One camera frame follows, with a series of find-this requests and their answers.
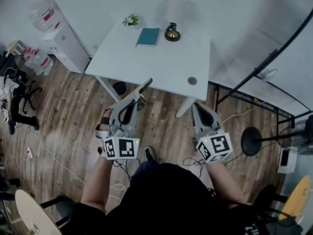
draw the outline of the table leg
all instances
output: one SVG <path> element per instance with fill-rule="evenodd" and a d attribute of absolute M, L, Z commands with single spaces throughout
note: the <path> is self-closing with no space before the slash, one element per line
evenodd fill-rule
<path fill-rule="evenodd" d="M 59 202 L 61 202 L 61 201 L 64 201 L 64 199 L 63 199 L 62 196 L 59 196 L 59 197 L 57 197 L 57 198 L 55 198 L 55 199 L 52 199 L 52 200 L 47 201 L 47 202 L 44 202 L 44 203 L 42 203 L 42 204 L 40 204 L 40 205 L 41 205 L 41 207 L 44 209 L 44 208 L 47 208 L 47 207 L 49 207 L 49 206 L 53 206 L 53 205 L 55 205 L 55 204 L 57 204 L 57 203 L 59 203 Z"/>
<path fill-rule="evenodd" d="M 69 221 L 69 218 L 68 217 L 64 217 L 64 218 L 60 219 L 58 222 L 56 222 L 55 225 L 57 227 L 60 227 L 61 225 L 63 225 L 64 223 L 66 223 L 68 221 Z"/>
<path fill-rule="evenodd" d="M 279 195 L 279 194 L 275 194 L 274 195 L 274 200 L 282 202 L 282 203 L 285 203 L 285 202 L 287 202 L 288 197 L 282 196 L 282 195 Z"/>
<path fill-rule="evenodd" d="M 120 96 L 116 93 L 115 89 L 106 78 L 100 77 L 100 76 L 95 76 L 95 77 L 96 79 L 98 79 L 99 83 L 104 87 L 104 89 L 106 89 L 106 91 L 111 95 L 111 97 L 113 97 L 113 99 L 116 102 L 121 101 Z"/>
<path fill-rule="evenodd" d="M 180 108 L 178 109 L 177 113 L 176 113 L 176 117 L 180 118 L 182 117 L 182 115 L 184 115 L 184 113 L 189 109 L 190 106 L 192 106 L 192 104 L 196 101 L 196 99 L 194 97 L 188 97 L 185 99 L 185 101 L 182 103 L 182 105 L 180 106 Z"/>

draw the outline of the plastic bottle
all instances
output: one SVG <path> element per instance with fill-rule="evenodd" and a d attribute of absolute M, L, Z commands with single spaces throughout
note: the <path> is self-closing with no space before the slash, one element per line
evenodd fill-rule
<path fill-rule="evenodd" d="M 53 67 L 53 60 L 42 50 L 28 48 L 23 51 L 25 65 L 35 71 L 36 75 L 48 75 Z"/>
<path fill-rule="evenodd" d="M 36 0 L 28 8 L 28 17 L 42 32 L 52 32 L 66 23 L 66 19 L 55 0 Z"/>
<path fill-rule="evenodd" d="M 52 67 L 53 67 L 53 60 L 46 54 L 44 53 L 42 50 L 40 49 L 34 49 L 31 52 L 31 55 L 33 56 L 33 60 L 34 60 L 34 64 L 37 67 L 40 67 L 41 72 L 40 73 L 44 73 L 44 75 L 49 75 Z"/>
<path fill-rule="evenodd" d="M 25 48 L 24 51 L 23 51 L 23 56 L 25 58 L 25 65 L 29 68 L 31 68 L 32 70 L 35 71 L 35 73 L 38 75 L 38 74 L 41 74 L 42 71 L 41 69 L 34 63 L 34 57 L 31 55 L 31 51 L 32 49 L 31 48 Z"/>

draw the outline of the blue book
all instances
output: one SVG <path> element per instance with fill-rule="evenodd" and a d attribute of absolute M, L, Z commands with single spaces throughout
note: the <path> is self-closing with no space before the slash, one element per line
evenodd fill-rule
<path fill-rule="evenodd" d="M 137 45 L 156 46 L 159 31 L 160 28 L 143 28 Z"/>

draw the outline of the black metal frame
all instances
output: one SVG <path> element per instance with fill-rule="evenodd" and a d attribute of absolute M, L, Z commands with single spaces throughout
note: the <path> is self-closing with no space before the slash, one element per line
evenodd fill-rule
<path fill-rule="evenodd" d="M 280 89 L 282 92 L 286 93 L 287 95 L 291 96 L 293 99 L 295 99 L 296 101 L 298 101 L 300 104 L 302 104 L 304 107 L 306 107 L 308 109 L 307 112 L 305 113 L 302 113 L 300 115 L 297 115 L 297 116 L 294 116 L 290 113 L 287 113 L 286 111 L 283 111 L 281 109 L 279 109 L 278 107 L 275 107 L 275 106 L 272 106 L 268 103 L 264 103 L 262 105 L 254 102 L 253 100 L 249 101 L 247 99 L 243 99 L 243 98 L 240 98 L 238 96 L 234 96 L 233 94 L 234 93 L 237 93 L 237 94 L 244 94 L 242 92 L 239 92 L 238 89 L 240 87 L 242 87 L 245 83 L 247 83 L 251 78 L 253 77 L 258 77 L 257 75 L 263 71 L 275 58 L 277 58 L 294 40 L 295 38 L 302 32 L 302 30 L 307 26 L 307 24 L 310 22 L 310 20 L 312 19 L 313 17 L 313 9 L 311 10 L 311 12 L 309 13 L 309 15 L 307 16 L 307 18 L 304 20 L 304 22 L 301 24 L 301 26 L 297 29 L 297 31 L 290 37 L 290 39 L 280 48 L 280 50 L 274 50 L 272 53 L 269 54 L 269 56 L 257 67 L 254 69 L 253 72 L 251 72 L 243 81 L 241 81 L 236 87 L 234 87 L 233 89 L 230 89 L 230 88 L 227 88 L 225 86 L 222 86 L 220 84 L 214 84 L 214 83 L 211 83 L 209 82 L 209 84 L 213 84 L 216 86 L 216 90 L 217 90 L 217 96 L 216 96 L 216 104 L 215 104 L 215 111 L 217 112 L 218 110 L 218 105 L 220 103 L 222 103 L 225 99 L 227 99 L 229 96 L 232 96 L 234 98 L 237 98 L 237 99 L 240 99 L 240 100 L 243 100 L 245 102 L 248 102 L 248 103 L 251 103 L 251 104 L 254 104 L 254 105 L 257 105 L 263 109 L 266 109 L 266 110 L 269 110 L 273 113 L 276 113 L 277 114 L 277 128 L 276 128 L 276 132 L 278 132 L 278 125 L 281 124 L 281 123 L 285 123 L 285 122 L 288 122 L 288 121 L 291 121 L 291 125 L 294 126 L 294 121 L 295 119 L 297 118 L 300 118 L 300 117 L 303 117 L 307 114 L 310 114 L 312 113 L 313 111 L 311 109 L 309 109 L 306 105 L 304 105 L 302 102 L 300 102 L 299 100 L 297 100 L 295 97 L 291 96 L 289 93 L 287 93 L 286 91 L 278 88 L 277 86 L 273 85 L 274 87 Z M 223 89 L 227 89 L 229 90 L 228 94 L 226 94 L 225 96 L 223 96 L 221 99 L 219 99 L 219 96 L 220 96 L 220 88 L 223 88 Z M 264 105 L 268 105 L 268 106 L 271 106 L 271 107 L 274 107 L 275 110 L 272 110 L 271 108 L 269 107 L 265 107 Z M 280 116 L 283 116 L 286 118 L 286 120 L 283 120 L 283 121 L 278 121 L 278 115 Z"/>

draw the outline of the chair leg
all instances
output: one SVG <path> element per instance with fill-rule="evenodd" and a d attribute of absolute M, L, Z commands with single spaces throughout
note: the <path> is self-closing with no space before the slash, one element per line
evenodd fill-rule
<path fill-rule="evenodd" d="M 24 114 L 27 114 L 27 111 L 25 110 L 26 103 L 27 103 L 27 98 L 24 99 L 24 105 L 23 105 L 23 113 Z"/>
<path fill-rule="evenodd" d="M 32 94 L 35 93 L 37 90 L 39 90 L 40 92 L 43 91 L 42 88 L 38 87 L 38 88 L 32 90 L 32 91 L 30 92 L 30 94 L 32 95 Z"/>
<path fill-rule="evenodd" d="M 36 109 L 35 109 L 34 106 L 32 105 L 30 98 L 28 98 L 27 101 L 29 102 L 30 107 L 35 111 Z"/>
<path fill-rule="evenodd" d="M 30 97 L 31 97 L 32 94 L 34 94 L 34 93 L 35 93 L 36 91 L 38 91 L 38 90 L 39 90 L 40 92 L 43 91 L 42 88 L 38 87 L 38 88 L 36 88 L 36 89 L 30 91 L 29 93 L 27 93 L 26 96 L 24 97 L 24 98 L 25 98 L 24 107 L 23 107 L 23 112 L 24 112 L 24 114 L 27 113 L 27 112 L 25 111 L 25 106 L 26 106 L 26 103 L 27 103 L 27 102 L 29 102 L 30 107 L 31 107 L 34 111 L 36 110 L 36 109 L 34 108 L 34 106 L 32 105 L 32 102 L 31 102 Z"/>

